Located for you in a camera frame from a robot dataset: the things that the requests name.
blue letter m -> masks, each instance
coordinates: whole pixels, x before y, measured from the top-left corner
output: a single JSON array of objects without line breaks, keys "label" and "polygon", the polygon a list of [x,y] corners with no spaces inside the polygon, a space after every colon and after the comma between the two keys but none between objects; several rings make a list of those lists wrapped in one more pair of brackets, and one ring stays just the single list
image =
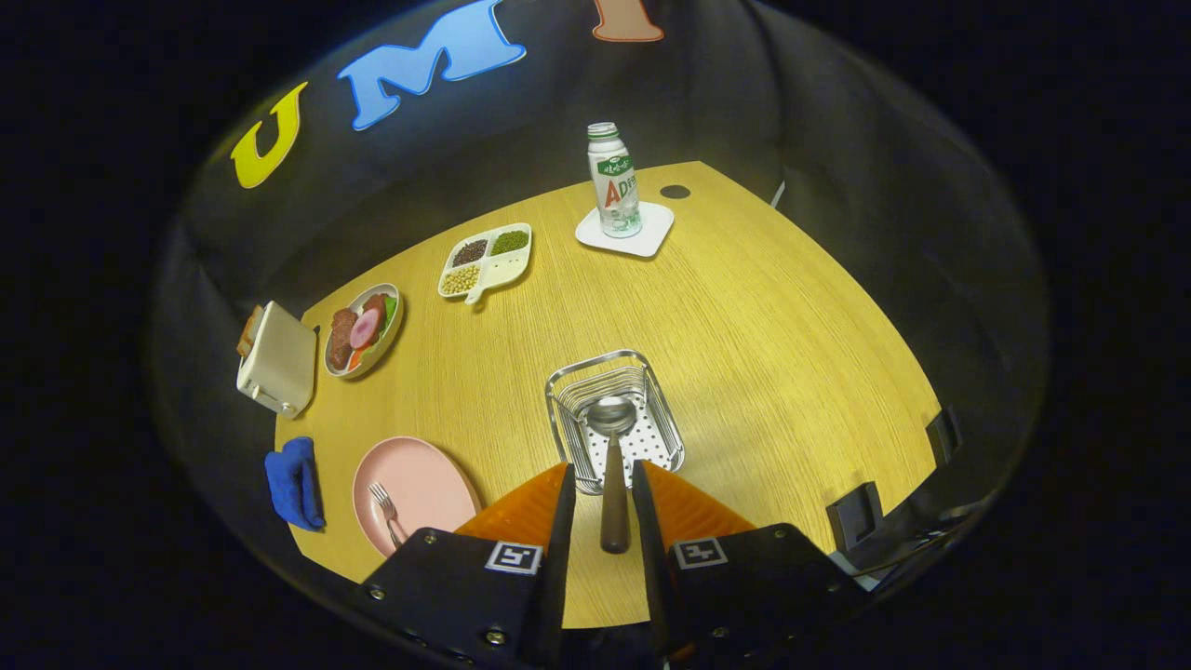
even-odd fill
[{"label": "blue letter m", "polygon": [[448,12],[430,27],[417,49],[384,45],[343,68],[360,115],[351,127],[364,130],[393,113],[401,99],[385,93],[381,81],[422,95],[430,90],[438,55],[447,52],[443,79],[459,81],[519,61],[520,44],[510,44],[497,25],[495,6],[500,0],[479,0]]}]

wooden table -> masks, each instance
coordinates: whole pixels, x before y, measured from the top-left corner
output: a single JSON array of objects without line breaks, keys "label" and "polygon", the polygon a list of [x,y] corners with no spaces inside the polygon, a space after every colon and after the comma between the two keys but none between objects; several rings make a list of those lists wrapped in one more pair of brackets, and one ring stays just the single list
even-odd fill
[{"label": "wooden table", "polygon": [[[436,234],[303,314],[323,326],[314,397],[297,420],[278,419],[276,449],[297,436],[314,440],[326,528],[293,528],[306,557],[356,582],[380,565],[350,488],[360,459],[386,438],[412,436],[449,453],[485,505],[557,463],[547,377],[619,349],[654,365],[687,449],[679,474],[757,526],[788,521],[831,552],[827,505],[875,481],[892,509],[934,470],[924,427],[939,401],[860,284],[798,226],[703,163],[637,174],[642,199],[675,215],[651,258],[575,239],[594,205],[582,182]],[[663,198],[672,183],[691,195]],[[474,307],[437,294],[459,239],[516,221],[534,226],[520,278]],[[322,365],[331,313],[386,281],[407,302],[398,340],[367,376],[331,378]],[[568,628],[649,618],[635,513],[632,549],[612,556],[599,550],[599,497],[579,496]]]}]

blue towel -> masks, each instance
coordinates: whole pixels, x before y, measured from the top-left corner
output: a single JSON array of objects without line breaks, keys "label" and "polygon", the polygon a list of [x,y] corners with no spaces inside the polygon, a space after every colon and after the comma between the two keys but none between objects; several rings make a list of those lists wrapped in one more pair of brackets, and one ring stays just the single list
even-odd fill
[{"label": "blue towel", "polygon": [[280,452],[264,455],[273,509],[281,519],[306,531],[326,526],[314,487],[314,442],[294,438]]}]

bottle cap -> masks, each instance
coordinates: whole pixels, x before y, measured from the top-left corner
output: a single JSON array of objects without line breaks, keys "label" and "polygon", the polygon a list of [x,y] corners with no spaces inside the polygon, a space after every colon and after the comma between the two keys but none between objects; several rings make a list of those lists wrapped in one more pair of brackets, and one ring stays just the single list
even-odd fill
[{"label": "bottle cap", "polygon": [[612,121],[600,121],[593,123],[587,126],[587,138],[588,139],[607,139],[610,137],[617,137],[621,131],[616,129],[616,124]]}]

white coaster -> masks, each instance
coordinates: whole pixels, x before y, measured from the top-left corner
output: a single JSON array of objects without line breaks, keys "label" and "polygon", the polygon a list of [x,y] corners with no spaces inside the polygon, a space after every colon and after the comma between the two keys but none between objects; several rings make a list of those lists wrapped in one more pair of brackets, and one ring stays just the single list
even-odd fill
[{"label": "white coaster", "polygon": [[592,207],[579,221],[575,238],[588,246],[649,257],[657,252],[666,233],[674,225],[674,212],[666,205],[641,202],[641,232],[632,237],[609,237],[599,226],[599,209]]}]

